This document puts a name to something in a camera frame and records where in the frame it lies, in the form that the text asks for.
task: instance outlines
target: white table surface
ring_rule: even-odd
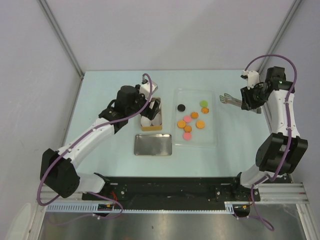
[[[66,142],[82,134],[104,110],[123,85],[140,84],[145,71],[87,71],[71,119]],[[143,132],[137,116],[113,137],[91,152],[78,172],[105,176],[139,177],[232,177],[255,163],[256,152],[269,130],[265,116],[220,103],[229,93],[241,99],[246,81],[240,70],[147,71],[158,84],[154,97],[161,97],[162,131]],[[172,146],[171,156],[135,156],[137,134],[171,134],[176,89],[213,90],[218,126],[215,148]]]

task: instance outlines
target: yellow-orange disc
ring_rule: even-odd
[[[195,125],[198,129],[203,129],[205,127],[205,122],[200,120],[200,121],[197,121]]]
[[[185,128],[186,125],[187,125],[187,123],[185,121],[183,121],[183,120],[178,121],[178,127],[179,128],[183,129],[183,128]]]
[[[204,114],[207,114],[207,113],[209,113],[209,108],[204,107],[201,109],[201,112],[203,112]]]
[[[189,126],[189,125],[187,125],[187,126],[184,127],[184,131],[185,131],[186,133],[190,133],[190,132],[192,131],[192,127]]]
[[[193,119],[197,119],[197,118],[199,117],[199,114],[194,111],[193,113],[191,113],[191,117],[192,117]]]

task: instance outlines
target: white wall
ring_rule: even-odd
[[[42,153],[62,142],[80,79],[35,0],[0,7],[0,239],[34,203]]]
[[[293,173],[296,182],[303,182],[312,210],[320,223],[320,1],[304,1],[289,26],[276,54],[291,59],[297,68],[294,116],[308,150]],[[273,58],[268,67],[285,67],[287,80],[293,70],[284,60]]]
[[[294,0],[48,0],[84,71],[243,69]]]

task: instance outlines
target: translucent plastic tray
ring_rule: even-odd
[[[206,100],[208,102],[209,113],[204,114],[201,112],[202,107],[200,102]],[[179,112],[178,105],[185,105],[185,111]],[[218,131],[217,122],[215,118],[216,98],[215,93],[212,90],[187,90],[177,89],[174,92],[174,105],[173,105],[173,118],[172,118],[172,143],[178,146],[190,146],[190,147],[206,147],[214,148],[218,145]],[[179,128],[177,123],[183,120],[184,116],[197,112],[199,117],[192,119],[190,125],[192,127],[192,138],[187,141],[184,140],[184,129]],[[203,129],[196,127],[196,122],[202,120],[205,123]]]

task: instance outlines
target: robotic arm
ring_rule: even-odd
[[[288,104],[291,122],[291,141],[289,152],[281,166],[279,175],[290,174],[295,170],[308,148],[308,141],[300,138],[296,127],[293,109],[294,88],[286,101],[286,96],[293,82],[286,80],[284,68],[277,66],[269,68],[264,82],[260,82],[259,74],[256,71],[243,71],[241,77],[247,80],[247,87],[240,90],[242,95],[241,109],[251,110],[268,104],[271,113],[270,136],[258,149],[255,164],[240,174],[240,185],[251,188],[264,176],[273,177],[282,162],[289,140],[286,104]]]
[[[151,99],[151,95],[158,89],[156,83],[150,84],[145,78],[142,85],[122,86],[118,91],[116,99],[112,100],[107,108],[103,110],[95,122],[74,141],[59,148],[57,151],[46,150],[42,155],[40,179],[50,165],[60,158],[52,170],[48,173],[44,183],[67,198],[74,192],[99,193],[105,185],[105,179],[98,173],[77,173],[76,169],[84,158],[93,151],[105,139],[116,134],[128,120],[107,124],[136,114]],[[142,116],[153,120],[160,111],[160,101],[156,99],[149,102],[140,113]]]

